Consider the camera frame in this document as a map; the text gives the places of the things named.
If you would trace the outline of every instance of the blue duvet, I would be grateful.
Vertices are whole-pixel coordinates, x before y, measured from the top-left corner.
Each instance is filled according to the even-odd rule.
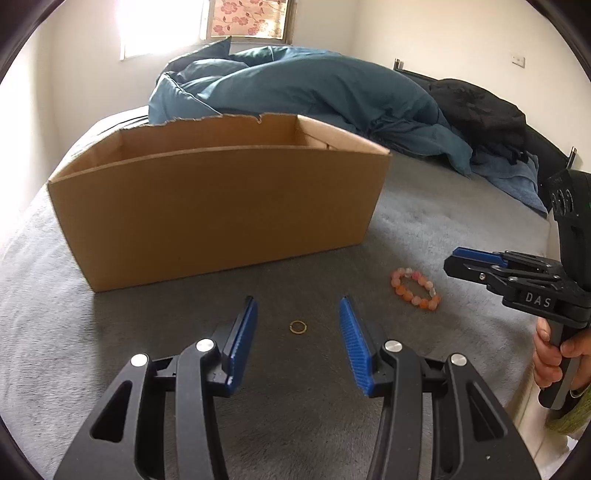
[[[312,48],[229,51],[230,38],[170,61],[148,103],[150,123],[294,113],[413,157],[445,155],[459,173],[472,172],[470,146],[450,130],[436,101],[401,73]]]

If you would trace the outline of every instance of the sleeve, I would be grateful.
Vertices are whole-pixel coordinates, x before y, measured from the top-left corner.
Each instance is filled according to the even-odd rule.
[[[574,434],[589,421],[591,417],[591,388],[587,387],[582,394],[571,392],[565,410],[559,418],[549,416],[546,427],[562,435]]]

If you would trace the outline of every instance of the floral curtain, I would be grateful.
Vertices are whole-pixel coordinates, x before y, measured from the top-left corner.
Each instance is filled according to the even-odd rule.
[[[283,39],[289,0],[215,0],[212,37]]]

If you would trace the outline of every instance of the blue towel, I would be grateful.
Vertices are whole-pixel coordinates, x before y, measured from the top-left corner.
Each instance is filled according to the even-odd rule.
[[[527,163],[517,161],[512,165],[507,158],[478,148],[470,165],[474,173],[546,218],[548,212],[538,197],[538,157],[530,153],[527,157]]]

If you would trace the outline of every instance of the finger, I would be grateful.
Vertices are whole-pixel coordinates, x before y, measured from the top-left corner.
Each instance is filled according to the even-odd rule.
[[[535,324],[535,331],[543,341],[550,341],[550,325],[546,319],[538,317],[538,322]]]
[[[557,382],[562,378],[562,370],[560,367],[552,367],[546,365],[540,357],[538,352],[534,352],[534,368],[540,378],[550,381],[550,383]]]
[[[535,351],[538,352],[538,356],[543,363],[546,365],[552,365],[554,367],[560,365],[560,362],[562,361],[562,355],[560,354],[560,350],[558,350],[557,346],[545,343],[537,333],[534,334],[534,346]]]
[[[552,382],[550,380],[546,380],[545,378],[542,378],[538,375],[538,372],[536,372],[534,370],[534,381],[538,384],[538,387],[540,388],[548,388],[550,385],[552,385]]]
[[[591,355],[591,330],[585,329],[560,345],[560,352],[567,358]]]

